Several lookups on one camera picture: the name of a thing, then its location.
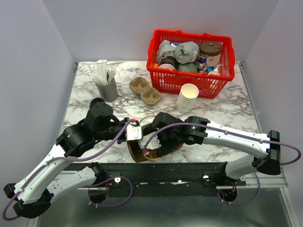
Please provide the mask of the brown green paper bag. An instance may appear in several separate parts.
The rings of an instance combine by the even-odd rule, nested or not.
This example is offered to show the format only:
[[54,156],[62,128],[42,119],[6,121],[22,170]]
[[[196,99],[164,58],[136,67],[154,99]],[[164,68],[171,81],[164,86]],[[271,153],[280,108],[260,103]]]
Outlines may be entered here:
[[158,134],[152,138],[152,140],[148,143],[145,151],[143,151],[146,142],[156,130],[151,128],[151,123],[148,123],[142,126],[142,131],[144,135],[142,140],[133,140],[127,142],[128,151],[136,163],[164,158],[183,147],[183,143],[180,143],[178,141],[166,141],[164,138],[162,138],[164,145],[161,145],[161,134]]

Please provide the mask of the brown cardboard cup carrier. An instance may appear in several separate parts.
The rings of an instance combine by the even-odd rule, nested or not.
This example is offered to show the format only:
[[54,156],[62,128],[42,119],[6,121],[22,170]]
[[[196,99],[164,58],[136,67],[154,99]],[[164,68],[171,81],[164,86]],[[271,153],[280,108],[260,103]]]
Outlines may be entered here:
[[150,87],[149,82],[143,77],[135,77],[129,82],[129,88],[139,94],[142,101],[147,105],[155,105],[161,100],[160,92]]

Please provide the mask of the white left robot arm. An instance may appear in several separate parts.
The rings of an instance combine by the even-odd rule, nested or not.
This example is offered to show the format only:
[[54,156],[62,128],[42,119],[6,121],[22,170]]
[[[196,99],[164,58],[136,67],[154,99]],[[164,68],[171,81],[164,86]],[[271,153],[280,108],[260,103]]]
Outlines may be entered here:
[[69,178],[57,179],[57,176],[71,163],[91,160],[115,142],[127,141],[131,132],[140,129],[137,120],[129,117],[119,120],[103,99],[93,99],[86,117],[63,131],[50,152],[28,176],[4,187],[16,218],[36,218],[67,192],[83,186],[101,186],[105,175],[97,163]]

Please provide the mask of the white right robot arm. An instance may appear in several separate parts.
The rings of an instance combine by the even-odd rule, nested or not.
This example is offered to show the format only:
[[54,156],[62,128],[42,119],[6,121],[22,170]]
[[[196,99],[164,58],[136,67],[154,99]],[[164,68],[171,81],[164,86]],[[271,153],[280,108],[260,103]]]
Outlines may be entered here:
[[159,113],[152,127],[166,139],[178,140],[187,145],[218,145],[246,153],[246,156],[228,161],[218,173],[218,181],[229,185],[244,175],[260,172],[279,175],[280,133],[251,133],[219,125],[206,118],[190,116],[184,121],[168,113]]

